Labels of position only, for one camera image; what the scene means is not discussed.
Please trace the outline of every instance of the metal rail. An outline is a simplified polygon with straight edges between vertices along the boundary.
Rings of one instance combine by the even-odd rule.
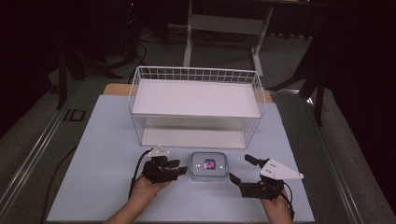
[[[47,145],[49,144],[53,134],[56,132],[59,124],[61,123],[62,118],[66,112],[66,108],[68,107],[71,100],[73,99],[73,96],[76,94],[77,90],[80,87],[80,82],[74,82],[70,86],[69,96],[64,106],[56,110],[51,120],[49,121],[49,124],[36,141],[29,155],[26,157],[20,168],[12,177],[12,180],[10,181],[5,192],[0,198],[0,223],[4,222],[11,206],[14,204],[30,174],[35,169],[37,162],[40,160],[42,154],[46,150]]]
[[[279,93],[297,94],[298,91],[281,90],[279,91]],[[319,136],[319,141],[324,146],[324,150],[326,153],[326,161],[329,163],[329,168],[332,173],[332,178],[334,179],[335,186],[337,187],[338,193],[340,194],[340,198],[343,201],[349,220],[351,221],[351,223],[356,223],[356,224],[364,223],[361,217],[361,213],[355,203],[355,200],[352,197],[351,190],[343,176],[343,173],[341,171],[338,162],[336,161],[333,150],[330,147],[330,143],[326,137],[326,133],[323,131],[323,128],[318,126],[317,121],[314,117],[314,113],[313,113],[314,103],[312,102],[312,99],[309,98],[306,102],[303,103],[311,124],[314,127],[316,127],[316,131]]]

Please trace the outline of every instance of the table leg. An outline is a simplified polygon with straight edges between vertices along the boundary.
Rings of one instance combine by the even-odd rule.
[[[267,10],[267,15],[265,16],[265,21],[262,23],[262,31],[260,32],[259,35],[259,42],[257,43],[256,48],[251,49],[251,54],[253,57],[253,63],[254,63],[254,69],[259,73],[260,76],[262,76],[262,64],[260,63],[260,58],[259,58],[259,52],[260,49],[262,48],[262,41],[265,38],[265,35],[267,33],[267,28],[268,25],[270,24],[271,16],[274,11],[273,7],[268,8]]]
[[[187,44],[186,44],[186,50],[184,51],[183,67],[190,67],[190,63],[191,63],[191,48],[192,48],[192,43],[191,43],[192,18],[191,17],[192,17],[192,0],[189,1],[189,17],[187,20]]]

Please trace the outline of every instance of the small device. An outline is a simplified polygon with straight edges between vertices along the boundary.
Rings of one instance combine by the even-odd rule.
[[[260,170],[261,180],[257,183],[242,183],[240,178],[230,173],[230,180],[240,188],[242,197],[272,200],[280,195],[288,202],[291,218],[294,218],[291,189],[283,180],[302,179],[304,178],[303,174],[273,159],[260,160],[247,154],[245,155],[245,161],[255,166],[259,165],[262,169]],[[282,193],[284,185],[290,189],[290,200]]]
[[[170,182],[172,180],[177,180],[180,175],[187,173],[187,166],[178,167],[180,164],[179,160],[169,161],[166,156],[169,155],[169,151],[165,150],[161,145],[158,145],[151,150],[145,151],[139,159],[134,171],[134,177],[131,181],[131,187],[129,190],[129,197],[131,197],[132,189],[134,188],[134,183],[136,183],[137,170],[139,169],[140,162],[145,155],[151,158],[150,161],[146,161],[143,166],[142,176],[145,176],[151,184]]]
[[[191,178],[217,181],[227,177],[227,157],[221,152],[194,152],[190,162]]]

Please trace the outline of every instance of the black cable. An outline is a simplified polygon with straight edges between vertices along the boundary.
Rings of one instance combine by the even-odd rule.
[[[125,66],[121,67],[120,69],[115,70],[114,73],[117,74],[118,72],[123,71],[123,70],[125,70],[125,69],[131,67],[132,64],[134,64],[134,62],[129,62],[128,64],[126,64]]]
[[[128,54],[124,59],[122,59],[119,62],[116,63],[110,63],[110,64],[104,64],[103,67],[108,68],[108,69],[114,69],[114,68],[119,68],[122,67],[128,63],[130,63],[133,60],[133,55]]]
[[[284,199],[286,200],[286,202],[288,203],[288,205],[289,205],[289,213],[290,213],[290,216],[291,216],[291,220],[293,220],[293,219],[294,219],[294,209],[293,209],[293,205],[291,204],[291,201],[289,201],[288,197],[287,197],[284,193],[279,192],[279,194],[280,194],[280,196],[282,196],[282,198],[284,198]]]
[[[140,162],[142,162],[143,158],[144,158],[151,150],[146,150],[145,152],[143,152],[143,154],[142,154],[142,155],[140,156],[140,158],[139,158],[139,161],[137,162],[136,168],[134,169],[134,177],[132,177],[132,180],[131,180],[131,187],[129,188],[128,198],[131,197],[132,189],[134,188],[134,183],[136,183],[137,180],[139,180],[140,178],[143,177],[143,175],[142,175],[142,176],[140,176],[140,177],[136,180],[137,171],[139,170],[139,167],[140,167]]]
[[[282,191],[277,190],[274,186],[271,186],[271,185],[269,185],[267,183],[265,183],[265,186],[273,189],[283,199],[286,200],[286,203],[289,205],[289,213],[290,213],[291,219],[294,219],[294,209],[293,209],[293,205],[291,204],[291,202],[293,201],[293,193],[291,192],[291,188],[290,188],[290,186],[287,183],[283,182],[283,184],[286,185],[288,187],[289,191],[290,191],[290,200],[284,193],[282,193]]]
[[[76,151],[77,147],[78,147],[78,146],[73,147],[73,149],[70,150],[70,151],[64,156],[64,158],[61,160],[61,162],[60,162],[60,163],[58,164],[58,166],[56,167],[54,173],[52,174],[52,177],[51,177],[51,179],[50,179],[50,181],[49,181],[49,186],[48,186],[48,188],[47,188],[47,195],[46,195],[46,199],[45,199],[45,201],[44,201],[43,213],[42,213],[42,215],[41,215],[40,223],[44,223],[44,219],[46,218],[46,214],[47,214],[47,205],[48,205],[49,198],[50,198],[50,189],[51,189],[51,187],[52,187],[52,182],[53,182],[53,180],[55,179],[55,176],[56,176],[56,174],[58,173],[59,168],[61,168],[61,166],[62,166],[62,164],[64,163],[64,161],[65,161],[74,151]]]
[[[136,68],[138,66],[142,65],[142,64],[143,65],[147,65],[146,62],[145,62],[145,58],[146,58],[148,50],[147,50],[146,46],[144,46],[142,43],[138,42],[138,44],[140,46],[142,46],[142,48],[144,50],[144,53],[143,53],[143,57],[140,57],[140,55],[136,54],[136,59],[139,61],[139,63],[137,64]],[[131,75],[129,76],[128,84],[132,83],[131,82],[132,81],[132,77],[134,76],[134,73],[136,72],[136,68],[134,69],[134,71],[132,71]]]
[[[238,42],[238,41],[242,41],[242,40],[248,38],[248,36],[249,36],[249,35],[236,34],[230,38],[225,38],[225,37],[220,36],[220,32],[200,31],[200,33],[201,34],[209,34],[212,36],[212,38],[205,38],[203,36],[198,36],[198,35],[194,36],[194,37],[199,38],[205,42],[218,42],[218,41]]]
[[[145,177],[146,175],[148,175],[148,174],[150,174],[150,173],[151,173],[151,172],[147,172],[147,173],[145,173],[145,174],[142,174],[141,176],[139,176],[139,178],[136,179],[135,183],[136,183],[137,181],[139,181],[139,179]]]

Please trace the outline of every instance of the dark background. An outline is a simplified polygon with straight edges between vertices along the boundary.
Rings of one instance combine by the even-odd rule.
[[[298,71],[327,64],[326,87],[332,90],[378,184],[396,211],[394,77],[396,34],[391,1],[338,1],[343,10],[277,7],[269,33],[315,36]],[[97,61],[108,53],[134,50],[135,33],[126,22],[124,1],[2,1],[0,3],[0,137],[51,88],[47,74],[58,67],[59,50],[53,41],[58,31],[73,48]],[[140,19],[166,39],[167,23],[186,24],[187,1],[149,0],[140,6]],[[204,13],[262,18],[265,6],[244,7],[196,4]]]

